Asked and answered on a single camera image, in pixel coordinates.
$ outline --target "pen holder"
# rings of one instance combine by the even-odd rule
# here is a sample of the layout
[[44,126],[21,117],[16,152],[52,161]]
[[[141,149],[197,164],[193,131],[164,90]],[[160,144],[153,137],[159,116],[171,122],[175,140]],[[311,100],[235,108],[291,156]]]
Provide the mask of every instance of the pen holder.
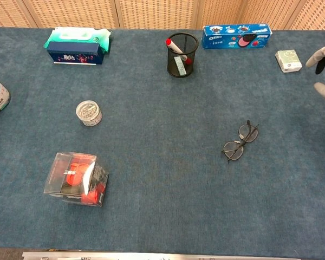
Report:
[[198,40],[191,34],[180,32],[166,40],[167,71],[174,77],[188,77],[193,72]]

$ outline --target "oreo box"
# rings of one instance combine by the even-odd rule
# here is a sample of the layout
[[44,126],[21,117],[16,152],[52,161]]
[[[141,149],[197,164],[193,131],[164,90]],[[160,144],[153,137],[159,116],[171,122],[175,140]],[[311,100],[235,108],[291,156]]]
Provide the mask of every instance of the oreo box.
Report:
[[103,52],[98,43],[49,42],[47,52],[54,63],[102,64]]
[[102,206],[108,172],[95,155],[57,153],[44,193],[61,200],[87,206]]
[[206,25],[201,42],[204,49],[261,48],[271,34],[266,23]]

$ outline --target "black glasses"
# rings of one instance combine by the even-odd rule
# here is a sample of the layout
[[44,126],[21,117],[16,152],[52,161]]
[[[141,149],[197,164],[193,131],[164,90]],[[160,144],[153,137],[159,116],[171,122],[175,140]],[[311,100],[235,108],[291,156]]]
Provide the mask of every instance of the black glasses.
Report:
[[242,154],[243,154],[243,146],[247,143],[247,142],[253,142],[257,136],[258,136],[258,126],[252,126],[250,124],[250,121],[247,121],[246,125],[242,125],[239,130],[239,137],[242,139],[242,141],[232,141],[232,142],[227,142],[224,145],[224,148],[222,150],[222,152],[226,155],[227,160],[233,160],[236,161],[238,160]]

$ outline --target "red marker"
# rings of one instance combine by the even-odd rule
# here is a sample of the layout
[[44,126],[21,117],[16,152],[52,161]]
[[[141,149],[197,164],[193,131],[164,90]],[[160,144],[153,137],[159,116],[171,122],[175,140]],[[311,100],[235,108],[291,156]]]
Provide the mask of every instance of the red marker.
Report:
[[[166,39],[166,45],[173,50],[175,53],[183,53],[177,45],[175,45],[170,38]],[[185,64],[191,64],[191,58],[188,58],[186,55],[181,55],[180,58],[185,61]]]

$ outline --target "glasses lens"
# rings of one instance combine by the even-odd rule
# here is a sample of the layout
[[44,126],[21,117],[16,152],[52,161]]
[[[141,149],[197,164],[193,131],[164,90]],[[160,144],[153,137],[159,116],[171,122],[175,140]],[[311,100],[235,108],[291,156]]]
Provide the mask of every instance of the glasses lens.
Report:
[[237,160],[243,154],[243,146],[239,147],[240,144],[236,142],[227,142],[224,145],[223,152],[230,160]]
[[239,137],[246,142],[253,142],[258,136],[258,129],[255,129],[254,126],[251,125],[243,125],[238,130]]

